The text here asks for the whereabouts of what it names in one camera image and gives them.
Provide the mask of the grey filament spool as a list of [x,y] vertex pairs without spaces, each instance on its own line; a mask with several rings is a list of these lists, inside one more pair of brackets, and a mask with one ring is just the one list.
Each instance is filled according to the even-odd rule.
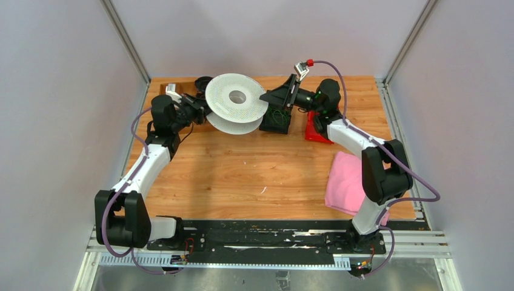
[[205,89],[205,100],[211,110],[208,122],[217,130],[231,135],[245,135],[262,123],[269,107],[260,99],[266,90],[254,79],[238,73],[214,77]]

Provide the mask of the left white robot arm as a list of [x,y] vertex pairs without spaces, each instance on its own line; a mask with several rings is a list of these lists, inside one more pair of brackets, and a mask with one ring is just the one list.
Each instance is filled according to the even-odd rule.
[[184,94],[179,101],[169,95],[158,95],[144,112],[152,117],[146,138],[138,136],[135,125],[131,126],[133,137],[143,145],[139,158],[117,184],[95,196],[96,239],[108,250],[114,246],[143,248],[158,239],[170,250],[179,250],[185,244],[181,219],[151,218],[145,198],[178,151],[183,141],[180,131],[203,124],[211,110],[204,98]]

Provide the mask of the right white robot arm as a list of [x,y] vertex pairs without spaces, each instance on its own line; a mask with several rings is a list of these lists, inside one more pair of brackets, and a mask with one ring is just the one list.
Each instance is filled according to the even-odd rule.
[[344,80],[323,79],[314,92],[301,88],[301,80],[291,75],[279,87],[263,93],[260,100],[271,107],[288,110],[293,106],[313,113],[315,132],[343,146],[361,162],[364,200],[347,229],[344,242],[361,253],[378,236],[388,202],[402,198],[413,185],[413,175],[403,144],[383,140],[362,131],[345,115],[340,101],[347,100]]

